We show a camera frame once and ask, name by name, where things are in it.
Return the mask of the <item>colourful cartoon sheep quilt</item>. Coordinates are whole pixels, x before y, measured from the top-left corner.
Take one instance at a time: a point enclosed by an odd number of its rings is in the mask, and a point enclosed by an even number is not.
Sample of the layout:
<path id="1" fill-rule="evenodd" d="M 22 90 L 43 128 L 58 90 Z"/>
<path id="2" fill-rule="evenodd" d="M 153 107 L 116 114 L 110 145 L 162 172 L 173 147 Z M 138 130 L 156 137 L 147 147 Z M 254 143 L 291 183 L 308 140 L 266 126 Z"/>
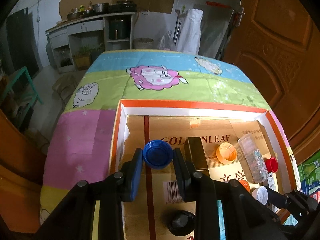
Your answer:
<path id="1" fill-rule="evenodd" d="M 187 102 L 217 109 L 270 110 L 237 66 L 164 50 L 102 53 L 72 92 L 51 139 L 41 190 L 44 222 L 73 185 L 102 180 L 115 160 L 112 133 L 120 101 L 179 108 Z"/>

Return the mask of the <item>black round cap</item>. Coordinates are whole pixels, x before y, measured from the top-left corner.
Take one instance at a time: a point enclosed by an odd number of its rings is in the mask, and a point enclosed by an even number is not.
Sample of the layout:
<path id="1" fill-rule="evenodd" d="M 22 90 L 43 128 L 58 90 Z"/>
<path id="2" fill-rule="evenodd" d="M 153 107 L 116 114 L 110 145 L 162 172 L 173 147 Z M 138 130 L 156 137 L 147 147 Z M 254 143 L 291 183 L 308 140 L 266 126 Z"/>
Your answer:
<path id="1" fill-rule="evenodd" d="M 195 230 L 195 215 L 189 211 L 173 211 L 165 221 L 170 233 L 177 237 L 187 236 Z"/>

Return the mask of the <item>brown wooden door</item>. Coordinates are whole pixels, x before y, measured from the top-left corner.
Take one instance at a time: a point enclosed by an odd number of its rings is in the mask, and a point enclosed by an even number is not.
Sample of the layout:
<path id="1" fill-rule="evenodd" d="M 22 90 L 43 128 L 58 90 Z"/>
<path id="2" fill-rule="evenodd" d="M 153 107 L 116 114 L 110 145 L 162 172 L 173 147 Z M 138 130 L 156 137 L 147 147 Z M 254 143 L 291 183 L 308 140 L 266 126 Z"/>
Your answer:
<path id="1" fill-rule="evenodd" d="M 224 60 L 253 82 L 296 161 L 319 150 L 319 30 L 299 0 L 242 0 Z"/>

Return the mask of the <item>orange rimmed cardboard tray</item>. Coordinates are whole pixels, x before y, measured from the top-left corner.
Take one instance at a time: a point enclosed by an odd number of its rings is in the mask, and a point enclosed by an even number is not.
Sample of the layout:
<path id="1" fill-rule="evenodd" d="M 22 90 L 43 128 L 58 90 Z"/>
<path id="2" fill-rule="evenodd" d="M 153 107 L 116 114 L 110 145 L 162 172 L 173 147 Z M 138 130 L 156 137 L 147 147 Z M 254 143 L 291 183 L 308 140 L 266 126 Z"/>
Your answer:
<path id="1" fill-rule="evenodd" d="M 276 158 L 274 188 L 288 193 L 299 188 L 299 174 L 282 126 L 272 111 L 211 102 L 120 100 L 112 135 L 110 172 L 131 160 L 135 149 L 152 140 L 178 148 L 196 170 L 215 181 L 254 182 L 238 144 L 251 134 L 263 158 Z M 195 202 L 178 194 L 174 166 L 157 170 L 144 164 L 138 194 L 123 204 L 125 239 L 173 239 L 165 215 L 176 210 L 195 212 Z"/>

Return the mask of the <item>dark orange bottle cap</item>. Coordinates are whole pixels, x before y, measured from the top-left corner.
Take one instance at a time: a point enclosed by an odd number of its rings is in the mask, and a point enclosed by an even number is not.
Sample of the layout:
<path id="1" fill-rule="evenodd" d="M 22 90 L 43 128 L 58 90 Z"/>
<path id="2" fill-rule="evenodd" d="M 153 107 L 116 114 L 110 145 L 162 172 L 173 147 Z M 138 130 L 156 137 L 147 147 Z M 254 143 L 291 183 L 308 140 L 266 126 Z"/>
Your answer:
<path id="1" fill-rule="evenodd" d="M 238 182 L 250 193 L 251 192 L 251 188 L 250 188 L 250 185 L 248 183 L 248 181 L 246 180 L 238 180 Z"/>

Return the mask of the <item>colourful beverage carton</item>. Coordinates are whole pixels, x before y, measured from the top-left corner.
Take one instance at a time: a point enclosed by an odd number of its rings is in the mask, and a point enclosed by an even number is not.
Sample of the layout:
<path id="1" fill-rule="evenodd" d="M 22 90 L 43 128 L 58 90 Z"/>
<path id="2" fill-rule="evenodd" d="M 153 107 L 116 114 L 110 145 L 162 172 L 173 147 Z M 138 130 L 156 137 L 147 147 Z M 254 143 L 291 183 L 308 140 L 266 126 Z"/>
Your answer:
<path id="1" fill-rule="evenodd" d="M 320 198 L 320 151 L 314 153 L 298 166 L 301 191 L 317 200 Z"/>

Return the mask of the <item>light orange bottle cap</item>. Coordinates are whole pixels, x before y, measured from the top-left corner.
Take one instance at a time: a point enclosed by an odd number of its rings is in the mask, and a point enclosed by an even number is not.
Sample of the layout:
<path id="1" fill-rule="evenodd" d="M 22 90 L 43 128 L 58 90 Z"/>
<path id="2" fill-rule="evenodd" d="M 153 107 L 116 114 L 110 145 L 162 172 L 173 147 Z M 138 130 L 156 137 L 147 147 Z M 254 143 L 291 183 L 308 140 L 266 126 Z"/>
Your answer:
<path id="1" fill-rule="evenodd" d="M 228 142 L 221 143 L 216 149 L 216 157 L 218 161 L 224 165 L 231 164 L 237 156 L 238 154 L 235 147 Z"/>

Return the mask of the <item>grey kitchen counter cabinet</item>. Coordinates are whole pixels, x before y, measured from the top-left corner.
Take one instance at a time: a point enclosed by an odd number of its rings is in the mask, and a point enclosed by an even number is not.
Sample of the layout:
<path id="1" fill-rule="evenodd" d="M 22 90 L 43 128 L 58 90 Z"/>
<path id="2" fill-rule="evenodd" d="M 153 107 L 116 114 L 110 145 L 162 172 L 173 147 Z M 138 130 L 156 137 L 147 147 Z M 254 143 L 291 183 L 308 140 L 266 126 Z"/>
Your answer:
<path id="1" fill-rule="evenodd" d="M 80 50 L 98 51 L 133 48 L 135 12 L 121 12 L 79 18 L 46 30 L 57 71 L 62 74 L 77 70 L 75 56 Z M 110 38 L 110 20 L 125 20 L 128 37 Z"/>

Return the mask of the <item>steel cooking pot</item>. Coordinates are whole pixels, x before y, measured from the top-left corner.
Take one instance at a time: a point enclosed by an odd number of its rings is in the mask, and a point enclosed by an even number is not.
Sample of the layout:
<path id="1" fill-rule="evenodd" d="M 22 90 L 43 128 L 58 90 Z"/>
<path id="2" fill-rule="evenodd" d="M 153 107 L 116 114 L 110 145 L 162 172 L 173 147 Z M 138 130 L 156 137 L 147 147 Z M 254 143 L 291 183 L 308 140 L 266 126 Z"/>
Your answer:
<path id="1" fill-rule="evenodd" d="M 108 13 L 109 3 L 97 3 L 92 5 L 93 12 L 95 14 L 106 14 Z"/>

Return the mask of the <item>red bottle cap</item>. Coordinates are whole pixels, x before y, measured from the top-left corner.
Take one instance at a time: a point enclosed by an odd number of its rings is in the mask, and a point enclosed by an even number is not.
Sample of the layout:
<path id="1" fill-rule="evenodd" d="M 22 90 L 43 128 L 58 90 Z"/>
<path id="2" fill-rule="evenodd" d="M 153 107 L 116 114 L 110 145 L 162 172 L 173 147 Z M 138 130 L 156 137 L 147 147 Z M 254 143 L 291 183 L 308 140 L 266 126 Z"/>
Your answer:
<path id="1" fill-rule="evenodd" d="M 279 168 L 278 161 L 275 157 L 264 160 L 268 173 L 276 173 Z"/>

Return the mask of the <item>woven waste basket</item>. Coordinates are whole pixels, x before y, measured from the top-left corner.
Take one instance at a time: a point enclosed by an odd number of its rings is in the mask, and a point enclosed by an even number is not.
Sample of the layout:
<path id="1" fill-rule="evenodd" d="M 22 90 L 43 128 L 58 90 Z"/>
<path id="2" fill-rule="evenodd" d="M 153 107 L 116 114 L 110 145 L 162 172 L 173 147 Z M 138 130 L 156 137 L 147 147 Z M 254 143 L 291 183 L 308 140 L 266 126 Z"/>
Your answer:
<path id="1" fill-rule="evenodd" d="M 139 37 L 133 40 L 134 49 L 152 49 L 154 40 L 152 38 Z"/>

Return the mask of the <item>gold rectangular box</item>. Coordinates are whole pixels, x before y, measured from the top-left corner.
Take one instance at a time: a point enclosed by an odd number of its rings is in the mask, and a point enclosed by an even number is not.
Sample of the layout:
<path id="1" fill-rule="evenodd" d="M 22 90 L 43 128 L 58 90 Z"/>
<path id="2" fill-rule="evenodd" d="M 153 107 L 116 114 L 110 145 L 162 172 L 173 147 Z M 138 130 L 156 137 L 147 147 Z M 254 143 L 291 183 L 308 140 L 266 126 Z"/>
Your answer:
<path id="1" fill-rule="evenodd" d="M 210 176 L 206 155 L 200 137 L 187 137 L 184 143 L 184 151 L 186 160 L 193 163 L 196 171 L 200 171 L 203 174 Z"/>

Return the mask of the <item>green metal stool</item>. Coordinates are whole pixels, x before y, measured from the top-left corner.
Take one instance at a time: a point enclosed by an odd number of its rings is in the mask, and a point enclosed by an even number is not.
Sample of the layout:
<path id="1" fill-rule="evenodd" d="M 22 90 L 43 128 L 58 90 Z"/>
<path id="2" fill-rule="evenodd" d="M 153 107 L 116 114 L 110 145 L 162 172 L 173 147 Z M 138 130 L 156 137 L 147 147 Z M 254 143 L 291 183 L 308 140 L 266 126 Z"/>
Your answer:
<path id="1" fill-rule="evenodd" d="M 43 100 L 26 66 L 6 76 L 5 80 L 6 85 L 1 91 L 1 106 L 12 113 L 16 123 L 22 122 L 35 103 L 43 104 Z"/>

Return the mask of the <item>blue bottle cap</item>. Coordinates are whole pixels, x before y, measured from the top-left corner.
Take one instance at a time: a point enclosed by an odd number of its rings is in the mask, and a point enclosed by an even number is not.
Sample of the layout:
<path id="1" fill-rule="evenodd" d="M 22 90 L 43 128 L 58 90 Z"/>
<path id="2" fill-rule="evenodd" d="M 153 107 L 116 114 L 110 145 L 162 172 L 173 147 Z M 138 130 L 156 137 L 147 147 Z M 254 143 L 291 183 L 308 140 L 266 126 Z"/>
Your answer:
<path id="1" fill-rule="evenodd" d="M 143 158 L 149 167 L 161 170 L 171 163 L 173 150 L 165 141 L 152 140 L 144 146 Z"/>

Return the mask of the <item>teal rectangular box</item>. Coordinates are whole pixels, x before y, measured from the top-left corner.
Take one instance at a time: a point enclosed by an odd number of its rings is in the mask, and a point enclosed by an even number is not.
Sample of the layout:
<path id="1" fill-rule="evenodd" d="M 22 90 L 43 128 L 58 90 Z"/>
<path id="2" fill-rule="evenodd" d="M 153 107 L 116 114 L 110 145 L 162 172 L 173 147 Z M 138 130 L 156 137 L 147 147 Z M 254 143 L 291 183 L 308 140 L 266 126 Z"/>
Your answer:
<path id="1" fill-rule="evenodd" d="M 219 215 L 220 239 L 221 240 L 225 240 L 226 239 L 226 233 L 225 233 L 225 223 L 224 223 L 223 209 L 222 209 L 221 200 L 217 200 L 217 208 L 218 208 L 218 215 Z"/>

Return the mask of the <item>clear patterned rectangular box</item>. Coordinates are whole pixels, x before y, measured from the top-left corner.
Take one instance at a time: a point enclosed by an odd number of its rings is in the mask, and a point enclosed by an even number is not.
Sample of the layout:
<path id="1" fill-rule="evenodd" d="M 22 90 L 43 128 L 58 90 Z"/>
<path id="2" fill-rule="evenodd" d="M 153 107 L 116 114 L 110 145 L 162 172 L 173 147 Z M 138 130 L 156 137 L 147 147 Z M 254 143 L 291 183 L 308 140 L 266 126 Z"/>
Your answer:
<path id="1" fill-rule="evenodd" d="M 260 184 L 267 180 L 268 171 L 264 159 L 251 133 L 243 135 L 238 140 L 244 158 L 246 159 L 253 183 Z"/>

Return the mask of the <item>orange door frame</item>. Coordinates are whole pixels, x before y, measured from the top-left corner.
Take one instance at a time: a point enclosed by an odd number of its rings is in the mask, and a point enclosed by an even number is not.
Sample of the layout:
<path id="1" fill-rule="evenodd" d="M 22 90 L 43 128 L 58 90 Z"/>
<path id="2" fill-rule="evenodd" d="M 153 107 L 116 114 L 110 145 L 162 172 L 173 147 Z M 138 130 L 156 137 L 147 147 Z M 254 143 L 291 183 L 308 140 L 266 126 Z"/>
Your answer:
<path id="1" fill-rule="evenodd" d="M 1 216 L 14 232 L 40 227 L 40 192 L 46 156 L 1 113 Z"/>

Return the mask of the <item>white bottle cap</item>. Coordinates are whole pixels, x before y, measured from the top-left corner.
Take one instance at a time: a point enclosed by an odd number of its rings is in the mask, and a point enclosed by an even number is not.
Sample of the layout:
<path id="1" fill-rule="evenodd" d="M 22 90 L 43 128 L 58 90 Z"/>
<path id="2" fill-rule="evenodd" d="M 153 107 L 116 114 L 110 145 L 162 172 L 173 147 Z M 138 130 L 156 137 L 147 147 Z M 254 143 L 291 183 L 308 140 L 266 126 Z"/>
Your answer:
<path id="1" fill-rule="evenodd" d="M 266 205 L 268 202 L 268 191 L 265 186 L 260 186 L 254 189 L 252 192 L 252 196 L 263 205 Z"/>

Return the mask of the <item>white rolled plastic sheet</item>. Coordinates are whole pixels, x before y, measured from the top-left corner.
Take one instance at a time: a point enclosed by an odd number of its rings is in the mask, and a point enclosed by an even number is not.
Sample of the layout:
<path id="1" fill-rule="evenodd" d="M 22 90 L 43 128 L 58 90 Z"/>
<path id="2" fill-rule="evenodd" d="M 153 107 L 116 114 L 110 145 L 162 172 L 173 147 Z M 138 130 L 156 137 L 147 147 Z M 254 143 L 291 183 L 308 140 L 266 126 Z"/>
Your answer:
<path id="1" fill-rule="evenodd" d="M 203 11 L 200 9 L 188 9 L 183 13 L 179 20 L 180 30 L 176 43 L 176 51 L 197 55 L 201 41 L 201 22 Z"/>

